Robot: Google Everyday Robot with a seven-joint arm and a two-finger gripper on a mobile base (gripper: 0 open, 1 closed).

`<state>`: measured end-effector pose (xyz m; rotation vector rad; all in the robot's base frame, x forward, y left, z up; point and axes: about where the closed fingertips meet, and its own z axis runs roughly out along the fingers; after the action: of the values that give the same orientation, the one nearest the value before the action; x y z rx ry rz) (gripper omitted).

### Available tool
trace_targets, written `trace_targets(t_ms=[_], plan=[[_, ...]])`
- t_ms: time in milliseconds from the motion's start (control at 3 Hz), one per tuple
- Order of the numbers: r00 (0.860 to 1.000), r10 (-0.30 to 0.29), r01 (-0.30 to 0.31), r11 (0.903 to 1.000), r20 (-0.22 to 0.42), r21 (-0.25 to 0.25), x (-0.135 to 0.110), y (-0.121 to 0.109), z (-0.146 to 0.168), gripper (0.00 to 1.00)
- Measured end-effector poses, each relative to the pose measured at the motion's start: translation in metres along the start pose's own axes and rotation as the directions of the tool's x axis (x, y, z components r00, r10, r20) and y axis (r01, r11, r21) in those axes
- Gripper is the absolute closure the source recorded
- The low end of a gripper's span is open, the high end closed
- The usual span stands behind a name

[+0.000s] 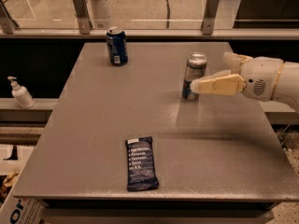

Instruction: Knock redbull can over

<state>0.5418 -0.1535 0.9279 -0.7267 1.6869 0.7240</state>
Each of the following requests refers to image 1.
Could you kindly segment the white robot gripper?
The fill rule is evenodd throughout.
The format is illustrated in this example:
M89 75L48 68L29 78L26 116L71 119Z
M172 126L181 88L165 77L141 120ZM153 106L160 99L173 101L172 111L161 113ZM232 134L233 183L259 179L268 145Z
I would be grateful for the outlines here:
M198 94L229 96L242 92L251 99L265 102L271 100L278 72L283 67L281 59L266 57L251 59L247 55L225 51L223 62L231 71L223 70L211 76L197 78L190 85L191 91Z

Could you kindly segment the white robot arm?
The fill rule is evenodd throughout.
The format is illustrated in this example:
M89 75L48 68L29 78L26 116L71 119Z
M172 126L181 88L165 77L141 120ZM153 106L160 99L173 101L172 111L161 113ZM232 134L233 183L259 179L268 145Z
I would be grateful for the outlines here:
M288 105L299 113L299 63L229 51L223 54L223 62L228 69L193 80L191 91L230 96L242 93L250 99Z

